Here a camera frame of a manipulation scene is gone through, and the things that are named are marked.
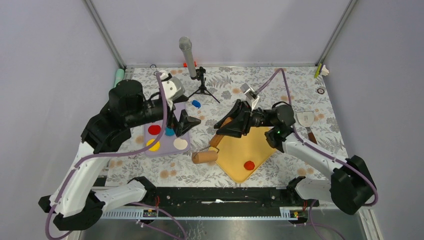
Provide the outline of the yellow tray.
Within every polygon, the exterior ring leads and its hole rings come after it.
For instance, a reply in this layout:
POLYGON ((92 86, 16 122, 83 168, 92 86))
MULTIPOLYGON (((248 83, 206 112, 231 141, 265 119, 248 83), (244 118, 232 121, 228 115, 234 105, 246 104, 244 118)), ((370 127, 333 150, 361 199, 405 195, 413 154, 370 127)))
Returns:
POLYGON ((236 183, 245 182, 276 149, 269 146, 265 133, 270 127, 253 127, 246 136, 223 137, 218 148, 220 152, 216 164, 236 183), (246 170, 244 163, 253 161, 254 170, 246 170))

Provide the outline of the wooden dough roller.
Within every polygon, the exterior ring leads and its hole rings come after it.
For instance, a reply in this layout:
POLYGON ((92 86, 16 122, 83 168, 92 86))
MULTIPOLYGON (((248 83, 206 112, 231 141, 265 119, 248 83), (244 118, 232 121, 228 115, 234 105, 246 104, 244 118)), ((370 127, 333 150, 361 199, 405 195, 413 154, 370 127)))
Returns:
POLYGON ((207 145, 200 151, 192 153, 191 161, 194 164, 205 164, 215 162, 218 159, 220 152, 218 145, 220 144, 223 138, 223 135, 216 133, 209 141, 209 145, 207 145))

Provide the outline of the red dough ball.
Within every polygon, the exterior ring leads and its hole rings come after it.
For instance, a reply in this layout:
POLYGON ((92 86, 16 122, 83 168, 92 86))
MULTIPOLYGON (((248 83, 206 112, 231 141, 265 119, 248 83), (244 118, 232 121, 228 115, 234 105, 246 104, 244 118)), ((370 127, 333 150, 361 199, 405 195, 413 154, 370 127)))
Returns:
POLYGON ((256 168, 256 165, 253 161, 249 160, 246 161, 243 165, 243 167, 247 170, 247 171, 253 171, 256 168))

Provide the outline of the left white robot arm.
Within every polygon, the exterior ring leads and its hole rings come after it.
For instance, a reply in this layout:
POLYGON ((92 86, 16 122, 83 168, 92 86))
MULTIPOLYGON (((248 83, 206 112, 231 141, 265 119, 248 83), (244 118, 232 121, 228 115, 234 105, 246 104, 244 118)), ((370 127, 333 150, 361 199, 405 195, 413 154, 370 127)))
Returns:
POLYGON ((188 100, 177 77, 159 80, 158 85, 157 99, 146 98, 142 84, 136 80, 122 80, 109 91, 107 103, 85 126, 74 162, 60 187, 38 202, 48 214, 48 223, 60 231, 82 231, 105 212, 135 202, 144 206, 154 202, 156 188, 145 177, 99 192, 94 192, 92 186, 106 162, 119 155, 132 128, 163 121, 181 136, 200 124, 185 110, 179 116, 174 114, 175 104, 188 100))

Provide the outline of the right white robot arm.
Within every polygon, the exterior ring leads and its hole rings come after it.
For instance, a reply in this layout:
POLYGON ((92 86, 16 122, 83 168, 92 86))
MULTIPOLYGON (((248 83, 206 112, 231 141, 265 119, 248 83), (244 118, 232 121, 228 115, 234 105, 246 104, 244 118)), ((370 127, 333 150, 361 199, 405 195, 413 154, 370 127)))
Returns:
POLYGON ((365 161, 357 155, 342 158, 303 139, 294 127, 295 122, 294 110, 287 102, 279 101, 271 109, 253 109, 246 100, 238 99, 213 127, 218 135, 233 138, 247 136, 251 128, 268 127, 264 137, 271 148, 300 159, 326 177, 296 178, 295 187, 286 193, 293 206, 309 199, 321 200, 332 202, 348 215, 361 207, 374 206, 379 194, 365 161))

